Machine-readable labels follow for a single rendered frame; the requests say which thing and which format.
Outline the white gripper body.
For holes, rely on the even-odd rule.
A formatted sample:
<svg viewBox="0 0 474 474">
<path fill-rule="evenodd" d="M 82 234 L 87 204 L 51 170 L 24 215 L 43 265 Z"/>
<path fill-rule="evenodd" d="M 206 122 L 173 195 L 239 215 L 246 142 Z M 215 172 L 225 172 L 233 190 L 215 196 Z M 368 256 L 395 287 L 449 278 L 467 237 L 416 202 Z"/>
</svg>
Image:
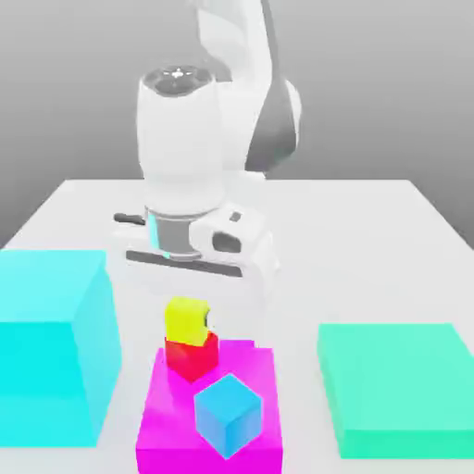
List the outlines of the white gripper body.
<svg viewBox="0 0 474 474">
<path fill-rule="evenodd" d="M 244 267 L 201 261 L 178 262 L 162 256 L 111 247 L 111 276 L 152 294 L 186 296 L 211 305 L 264 307 L 271 295 L 279 260 L 266 233 Z"/>
</svg>

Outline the small yellow cube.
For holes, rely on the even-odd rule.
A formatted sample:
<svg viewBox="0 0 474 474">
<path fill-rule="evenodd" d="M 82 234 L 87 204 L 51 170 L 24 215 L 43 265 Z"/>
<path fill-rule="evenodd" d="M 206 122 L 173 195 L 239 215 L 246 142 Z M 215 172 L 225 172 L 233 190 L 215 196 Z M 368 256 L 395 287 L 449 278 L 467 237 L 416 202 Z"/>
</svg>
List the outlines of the small yellow cube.
<svg viewBox="0 0 474 474">
<path fill-rule="evenodd" d="M 165 309 L 166 338 L 174 343 L 203 346 L 208 335 L 205 300 L 174 296 Z"/>
</svg>

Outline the small red cube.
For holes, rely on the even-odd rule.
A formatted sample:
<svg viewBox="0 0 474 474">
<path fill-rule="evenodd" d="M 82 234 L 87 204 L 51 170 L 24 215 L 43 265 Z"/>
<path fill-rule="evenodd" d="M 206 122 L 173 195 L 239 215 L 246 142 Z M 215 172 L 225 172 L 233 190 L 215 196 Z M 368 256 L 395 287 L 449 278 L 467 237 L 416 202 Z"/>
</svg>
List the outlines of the small red cube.
<svg viewBox="0 0 474 474">
<path fill-rule="evenodd" d="M 165 340 L 165 357 L 170 369 L 192 383 L 218 365 L 219 339 L 209 331 L 205 343 L 196 346 Z"/>
</svg>

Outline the small blue cube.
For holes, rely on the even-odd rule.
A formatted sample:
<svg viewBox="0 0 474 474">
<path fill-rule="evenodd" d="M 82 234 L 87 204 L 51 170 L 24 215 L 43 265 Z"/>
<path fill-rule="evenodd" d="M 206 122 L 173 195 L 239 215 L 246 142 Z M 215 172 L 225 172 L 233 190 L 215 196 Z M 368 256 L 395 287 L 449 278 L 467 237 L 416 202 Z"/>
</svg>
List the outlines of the small blue cube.
<svg viewBox="0 0 474 474">
<path fill-rule="evenodd" d="M 262 398 L 233 374 L 197 393 L 193 404 L 196 431 L 225 460 L 263 430 Z"/>
</svg>

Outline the large magenta box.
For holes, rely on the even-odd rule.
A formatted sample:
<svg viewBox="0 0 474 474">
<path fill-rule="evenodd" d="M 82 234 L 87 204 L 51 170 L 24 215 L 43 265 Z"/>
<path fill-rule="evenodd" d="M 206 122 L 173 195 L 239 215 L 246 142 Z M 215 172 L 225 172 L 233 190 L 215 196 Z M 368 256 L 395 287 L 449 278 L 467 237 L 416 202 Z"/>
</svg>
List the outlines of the large magenta box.
<svg viewBox="0 0 474 474">
<path fill-rule="evenodd" d="M 263 400 L 261 434 L 225 460 L 196 431 L 193 398 L 233 374 Z M 188 382 L 158 351 L 135 444 L 139 474 L 282 474 L 282 437 L 274 355 L 251 341 L 223 340 L 218 365 Z"/>
</svg>

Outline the large cyan box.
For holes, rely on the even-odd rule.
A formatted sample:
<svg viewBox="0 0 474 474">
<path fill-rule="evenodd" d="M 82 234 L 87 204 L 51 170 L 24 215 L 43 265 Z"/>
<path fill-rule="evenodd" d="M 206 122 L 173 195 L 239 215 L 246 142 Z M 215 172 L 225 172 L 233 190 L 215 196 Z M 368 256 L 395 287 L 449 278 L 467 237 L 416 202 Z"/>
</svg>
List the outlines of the large cyan box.
<svg viewBox="0 0 474 474">
<path fill-rule="evenodd" d="M 120 368 L 105 252 L 0 251 L 0 447 L 96 445 Z"/>
</svg>

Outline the large mint green box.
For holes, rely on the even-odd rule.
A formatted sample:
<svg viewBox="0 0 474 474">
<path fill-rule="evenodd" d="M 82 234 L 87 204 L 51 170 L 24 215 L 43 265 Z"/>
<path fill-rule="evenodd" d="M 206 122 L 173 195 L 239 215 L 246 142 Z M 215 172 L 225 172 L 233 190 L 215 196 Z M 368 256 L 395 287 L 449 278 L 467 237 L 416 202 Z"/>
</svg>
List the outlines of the large mint green box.
<svg viewBox="0 0 474 474">
<path fill-rule="evenodd" d="M 317 354 L 343 459 L 474 459 L 474 355 L 454 326 L 322 324 Z"/>
</svg>

